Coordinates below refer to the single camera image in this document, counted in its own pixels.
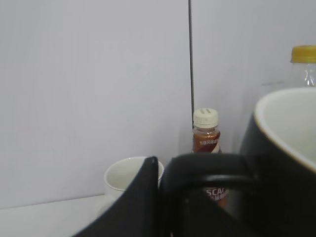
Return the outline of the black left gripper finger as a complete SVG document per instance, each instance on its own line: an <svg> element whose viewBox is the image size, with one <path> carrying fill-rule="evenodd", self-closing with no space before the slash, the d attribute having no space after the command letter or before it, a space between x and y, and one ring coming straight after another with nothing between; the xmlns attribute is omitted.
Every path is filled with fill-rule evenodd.
<svg viewBox="0 0 316 237"><path fill-rule="evenodd" d="M157 237L158 159L148 157L127 190L75 237Z"/></svg>

